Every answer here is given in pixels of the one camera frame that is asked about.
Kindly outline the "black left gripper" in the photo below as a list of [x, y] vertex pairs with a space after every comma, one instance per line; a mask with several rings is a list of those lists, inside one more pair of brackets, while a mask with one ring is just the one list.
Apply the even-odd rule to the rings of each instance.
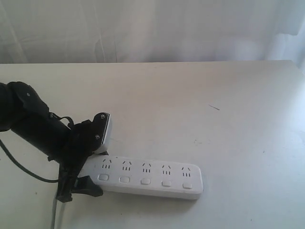
[[48, 159], [60, 166], [56, 200], [70, 202], [72, 193], [102, 196], [102, 188], [94, 184], [90, 176], [77, 178], [85, 161], [95, 151], [95, 123], [86, 120], [65, 125], [60, 120], [49, 120], [47, 140]]

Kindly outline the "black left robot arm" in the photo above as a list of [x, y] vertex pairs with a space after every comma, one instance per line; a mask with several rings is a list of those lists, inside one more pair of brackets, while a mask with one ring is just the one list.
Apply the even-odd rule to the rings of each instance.
[[79, 177], [88, 157], [107, 154], [107, 132], [110, 114], [98, 113], [92, 121], [75, 124], [66, 117], [50, 112], [36, 91], [23, 82], [0, 85], [0, 130], [11, 130], [43, 152], [49, 161], [59, 164], [56, 199], [62, 203], [72, 201], [72, 194], [93, 197], [103, 195], [100, 186], [89, 176]]

